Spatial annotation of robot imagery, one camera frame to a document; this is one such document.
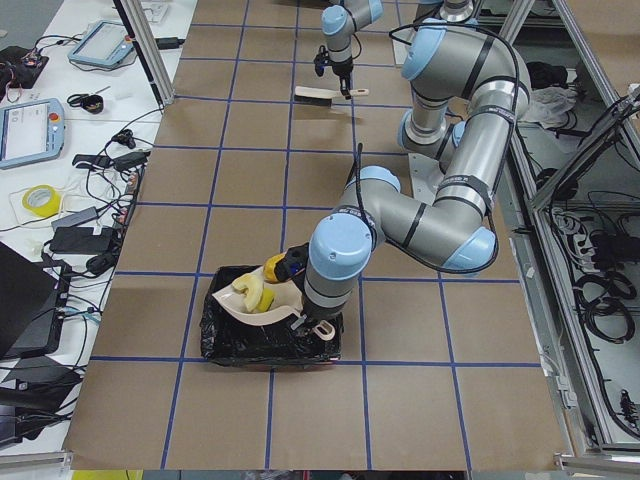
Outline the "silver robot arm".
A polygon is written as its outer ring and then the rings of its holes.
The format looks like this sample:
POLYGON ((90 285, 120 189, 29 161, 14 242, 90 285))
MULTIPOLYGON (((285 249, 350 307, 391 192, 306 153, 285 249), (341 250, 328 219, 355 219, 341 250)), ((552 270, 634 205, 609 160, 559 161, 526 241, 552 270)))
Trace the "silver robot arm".
MULTIPOLYGON (((472 1, 419 1, 414 23, 427 18, 462 22, 474 12, 472 1)), ((381 1, 331 1, 321 14, 321 29, 325 43, 314 58, 318 77, 330 68, 339 79, 339 93, 346 100, 352 98, 353 54, 352 38, 357 32, 376 22, 383 14, 381 1)))
POLYGON ((426 19, 415 25, 401 73, 413 105, 398 141, 437 161, 433 198, 403 194, 386 168, 355 168, 308 245, 300 286, 307 326, 341 312, 382 243, 453 274, 481 271, 497 256, 493 196, 514 127, 530 101, 522 57, 476 25, 426 19))

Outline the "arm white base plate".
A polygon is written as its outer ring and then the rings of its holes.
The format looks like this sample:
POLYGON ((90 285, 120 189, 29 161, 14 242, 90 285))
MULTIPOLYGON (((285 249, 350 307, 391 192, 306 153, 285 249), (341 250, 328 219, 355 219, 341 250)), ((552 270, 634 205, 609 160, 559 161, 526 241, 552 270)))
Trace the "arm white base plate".
POLYGON ((409 49, 413 43, 415 32, 413 30, 403 31, 395 34, 392 39, 392 46, 394 52, 394 61, 397 67, 404 65, 408 56, 409 49))
POLYGON ((409 153, 408 161, 413 197, 431 205, 444 177, 440 163, 417 153, 409 153))

